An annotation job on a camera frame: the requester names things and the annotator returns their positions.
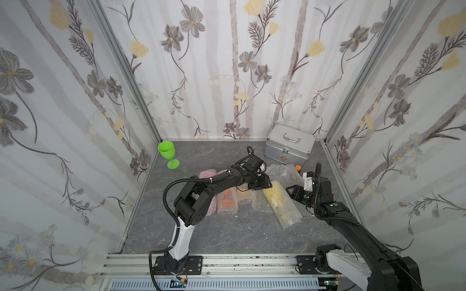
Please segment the yellow glass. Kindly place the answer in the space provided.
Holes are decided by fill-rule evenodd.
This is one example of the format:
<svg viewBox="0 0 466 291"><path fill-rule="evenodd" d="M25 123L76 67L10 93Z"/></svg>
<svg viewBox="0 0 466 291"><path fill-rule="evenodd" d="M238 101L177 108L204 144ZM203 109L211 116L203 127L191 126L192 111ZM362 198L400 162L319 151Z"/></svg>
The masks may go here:
<svg viewBox="0 0 466 291"><path fill-rule="evenodd" d="M272 187L264 189L263 192L279 220L280 225L284 229L287 229L301 222L302 214L284 187L278 181L272 181L271 184Z"/></svg>

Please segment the amber glass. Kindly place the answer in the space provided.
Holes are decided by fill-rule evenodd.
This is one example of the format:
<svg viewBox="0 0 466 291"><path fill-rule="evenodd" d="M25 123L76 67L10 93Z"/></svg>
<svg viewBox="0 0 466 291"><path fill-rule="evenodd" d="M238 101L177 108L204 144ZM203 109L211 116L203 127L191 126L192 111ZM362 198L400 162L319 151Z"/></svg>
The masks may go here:
<svg viewBox="0 0 466 291"><path fill-rule="evenodd" d="M254 201L254 193L248 189L247 184L243 184L237 188L237 201L240 205L251 204Z"/></svg>

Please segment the clear bubble wrap sheet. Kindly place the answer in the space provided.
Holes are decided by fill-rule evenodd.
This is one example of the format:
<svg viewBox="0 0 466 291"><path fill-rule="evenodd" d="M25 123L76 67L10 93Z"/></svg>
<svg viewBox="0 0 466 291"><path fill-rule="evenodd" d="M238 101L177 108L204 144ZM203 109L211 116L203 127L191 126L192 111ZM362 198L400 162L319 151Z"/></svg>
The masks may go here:
<svg viewBox="0 0 466 291"><path fill-rule="evenodd" d="M269 176L271 182L278 181L284 187L284 189L294 185L303 186L303 178L296 170L296 166L293 164L273 164L268 166L266 174ZM270 206L263 190L252 191L251 206L257 212L273 212L273 209Z"/></svg>

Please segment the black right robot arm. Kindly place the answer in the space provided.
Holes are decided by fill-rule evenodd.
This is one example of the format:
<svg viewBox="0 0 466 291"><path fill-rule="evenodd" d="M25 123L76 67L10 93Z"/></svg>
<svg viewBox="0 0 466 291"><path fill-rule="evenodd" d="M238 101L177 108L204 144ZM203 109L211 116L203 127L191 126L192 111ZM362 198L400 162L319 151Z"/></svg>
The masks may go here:
<svg viewBox="0 0 466 291"><path fill-rule="evenodd" d="M292 200L312 208L316 218L342 234L358 253L351 257L335 244L320 246L312 264L317 272L338 272L364 291L423 289L416 262L392 251L356 221L344 203L333 199L329 180L313 180L310 191L294 185L286 192Z"/></svg>

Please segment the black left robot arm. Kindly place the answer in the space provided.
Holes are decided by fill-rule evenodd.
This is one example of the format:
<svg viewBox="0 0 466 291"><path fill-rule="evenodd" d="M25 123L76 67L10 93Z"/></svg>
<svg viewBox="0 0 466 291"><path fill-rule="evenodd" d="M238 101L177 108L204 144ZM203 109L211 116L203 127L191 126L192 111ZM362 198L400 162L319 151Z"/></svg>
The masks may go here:
<svg viewBox="0 0 466 291"><path fill-rule="evenodd" d="M244 184L249 190L271 188L271 180L266 174L266 169L266 162L255 154L248 154L216 176L210 178L193 176L178 179L166 186L162 194L162 202L175 221L175 229L172 241L164 251L165 257L179 263L188 256L194 228L206 217L213 198L218 194ZM171 209L167 202L167 194L177 184L184 186L173 202L174 209Z"/></svg>

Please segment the green plastic wine glass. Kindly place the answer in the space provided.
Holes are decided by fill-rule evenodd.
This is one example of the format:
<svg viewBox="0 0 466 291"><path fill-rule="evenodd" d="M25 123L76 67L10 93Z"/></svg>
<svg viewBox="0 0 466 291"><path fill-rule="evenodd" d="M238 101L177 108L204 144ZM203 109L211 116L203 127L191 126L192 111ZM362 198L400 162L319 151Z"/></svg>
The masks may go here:
<svg viewBox="0 0 466 291"><path fill-rule="evenodd" d="M171 170L174 170L179 167L179 160L175 159L175 146L172 141L164 141L158 145L158 151L160 155L168 160L167 167Z"/></svg>

